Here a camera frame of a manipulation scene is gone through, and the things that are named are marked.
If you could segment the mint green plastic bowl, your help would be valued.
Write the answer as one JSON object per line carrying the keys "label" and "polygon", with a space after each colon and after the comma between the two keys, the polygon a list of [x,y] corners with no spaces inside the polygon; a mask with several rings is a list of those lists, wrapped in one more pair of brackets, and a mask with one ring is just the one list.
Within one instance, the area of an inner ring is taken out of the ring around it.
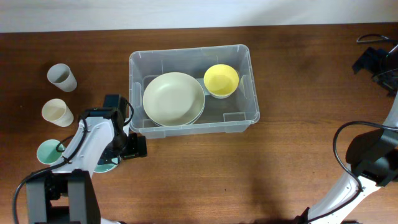
{"label": "mint green plastic bowl", "polygon": [[97,165],[94,169],[95,173],[105,173],[115,169],[120,163],[120,158],[115,157],[110,160],[109,163]]}

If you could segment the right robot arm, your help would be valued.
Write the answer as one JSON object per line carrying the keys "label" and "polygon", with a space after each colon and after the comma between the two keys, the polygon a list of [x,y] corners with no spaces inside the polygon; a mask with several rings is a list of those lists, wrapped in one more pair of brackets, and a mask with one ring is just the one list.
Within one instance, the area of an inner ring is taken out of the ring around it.
{"label": "right robot arm", "polygon": [[[397,93],[397,48],[389,52],[368,48],[353,65],[366,69],[373,80]],[[356,136],[345,160],[337,158],[344,173],[316,205],[294,218],[294,223],[346,223],[346,217],[369,195],[397,181],[397,103],[382,124],[357,121],[372,131]]]}

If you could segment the white plastic bowl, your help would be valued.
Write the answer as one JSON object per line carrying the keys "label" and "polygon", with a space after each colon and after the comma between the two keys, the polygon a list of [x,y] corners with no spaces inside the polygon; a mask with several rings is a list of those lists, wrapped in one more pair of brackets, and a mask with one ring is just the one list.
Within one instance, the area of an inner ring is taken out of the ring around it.
{"label": "white plastic bowl", "polygon": [[232,93],[226,94],[226,95],[217,95],[217,94],[215,94],[215,93],[210,93],[211,96],[213,96],[213,97],[215,97],[215,98],[217,98],[217,99],[225,99],[225,98],[231,96],[231,94],[232,94]]}

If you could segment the grey plastic cup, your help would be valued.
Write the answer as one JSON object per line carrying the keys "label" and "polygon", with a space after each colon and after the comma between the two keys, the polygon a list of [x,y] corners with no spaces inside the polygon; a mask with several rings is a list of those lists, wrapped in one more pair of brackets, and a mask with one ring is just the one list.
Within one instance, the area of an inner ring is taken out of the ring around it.
{"label": "grey plastic cup", "polygon": [[70,67],[64,63],[58,63],[50,67],[47,72],[48,81],[64,92],[72,92],[77,88],[77,80]]}

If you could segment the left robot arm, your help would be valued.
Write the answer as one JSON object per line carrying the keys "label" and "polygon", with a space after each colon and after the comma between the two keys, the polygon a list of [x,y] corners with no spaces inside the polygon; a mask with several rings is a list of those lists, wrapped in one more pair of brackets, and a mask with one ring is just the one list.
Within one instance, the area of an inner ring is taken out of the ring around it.
{"label": "left robot arm", "polygon": [[86,110],[61,157],[48,168],[27,176],[29,223],[107,223],[101,216],[91,177],[97,165],[145,157],[146,139],[126,134],[133,116],[121,95],[106,95],[102,108]]}

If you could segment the mint green plastic cup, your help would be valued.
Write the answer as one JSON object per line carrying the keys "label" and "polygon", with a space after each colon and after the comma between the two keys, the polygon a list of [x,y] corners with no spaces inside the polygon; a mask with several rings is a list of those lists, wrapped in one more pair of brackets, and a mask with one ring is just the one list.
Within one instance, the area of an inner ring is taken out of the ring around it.
{"label": "mint green plastic cup", "polygon": [[56,139],[44,141],[37,149],[38,160],[45,165],[50,165],[56,162],[65,150],[63,144],[59,145],[58,151],[56,150],[59,143],[60,141]]}

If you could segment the cream plastic cup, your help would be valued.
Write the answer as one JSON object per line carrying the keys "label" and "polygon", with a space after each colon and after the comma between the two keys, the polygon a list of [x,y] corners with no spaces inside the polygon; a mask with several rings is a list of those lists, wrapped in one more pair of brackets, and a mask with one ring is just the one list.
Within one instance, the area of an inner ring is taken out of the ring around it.
{"label": "cream plastic cup", "polygon": [[42,117],[44,120],[63,128],[71,125],[74,120],[74,115],[67,104],[58,98],[51,99],[43,105]]}

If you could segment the yellow plastic bowl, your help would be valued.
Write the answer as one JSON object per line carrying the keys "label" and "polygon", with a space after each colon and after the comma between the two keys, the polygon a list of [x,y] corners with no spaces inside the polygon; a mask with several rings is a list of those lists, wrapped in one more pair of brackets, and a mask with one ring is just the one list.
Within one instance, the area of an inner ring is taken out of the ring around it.
{"label": "yellow plastic bowl", "polygon": [[217,64],[205,72],[203,81],[209,93],[233,94],[239,85],[239,75],[233,67]]}

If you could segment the beige plate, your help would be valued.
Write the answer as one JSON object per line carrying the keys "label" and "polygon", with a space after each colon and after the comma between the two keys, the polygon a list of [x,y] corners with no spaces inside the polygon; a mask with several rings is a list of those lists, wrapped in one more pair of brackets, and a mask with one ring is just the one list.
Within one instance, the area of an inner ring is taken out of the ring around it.
{"label": "beige plate", "polygon": [[160,126],[192,124],[205,108],[205,92],[186,73],[165,73],[148,84],[142,105],[146,115]]}

